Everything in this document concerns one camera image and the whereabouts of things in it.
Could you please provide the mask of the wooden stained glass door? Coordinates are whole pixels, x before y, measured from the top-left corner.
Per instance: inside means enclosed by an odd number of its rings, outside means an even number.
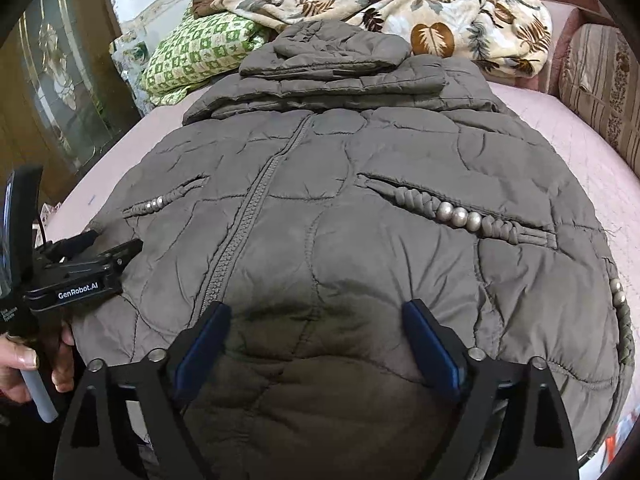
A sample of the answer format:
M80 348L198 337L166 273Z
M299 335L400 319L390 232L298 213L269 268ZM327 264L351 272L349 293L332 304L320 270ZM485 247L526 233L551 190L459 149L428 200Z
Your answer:
M40 165L55 205L141 118L111 58L111 0L32 0L1 47L1 175Z

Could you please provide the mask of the green white patterned pillow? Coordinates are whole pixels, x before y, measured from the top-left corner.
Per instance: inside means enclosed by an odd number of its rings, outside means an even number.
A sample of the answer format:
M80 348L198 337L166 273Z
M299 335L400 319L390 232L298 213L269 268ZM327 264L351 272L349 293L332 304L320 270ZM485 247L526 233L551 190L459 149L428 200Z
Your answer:
M212 78L236 70L271 36L271 29L230 12L204 18L186 12L155 48L140 87L153 105L175 105Z

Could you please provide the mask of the brown knitted garment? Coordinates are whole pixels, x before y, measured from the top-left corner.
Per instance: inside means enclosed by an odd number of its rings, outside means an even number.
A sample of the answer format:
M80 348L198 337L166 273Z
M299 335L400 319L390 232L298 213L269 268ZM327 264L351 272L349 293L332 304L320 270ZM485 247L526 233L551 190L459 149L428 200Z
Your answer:
M192 0L191 13L194 18L202 18L203 16L214 14L212 4L216 0Z

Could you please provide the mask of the leaf pattern cream blanket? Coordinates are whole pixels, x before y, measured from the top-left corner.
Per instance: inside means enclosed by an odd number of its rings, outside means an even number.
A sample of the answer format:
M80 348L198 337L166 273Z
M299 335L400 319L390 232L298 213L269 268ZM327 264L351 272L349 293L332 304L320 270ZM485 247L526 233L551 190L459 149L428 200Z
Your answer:
M468 58L504 78L537 76L552 43L551 16L539 0L216 0L212 9L277 32L339 20L401 36L415 54Z

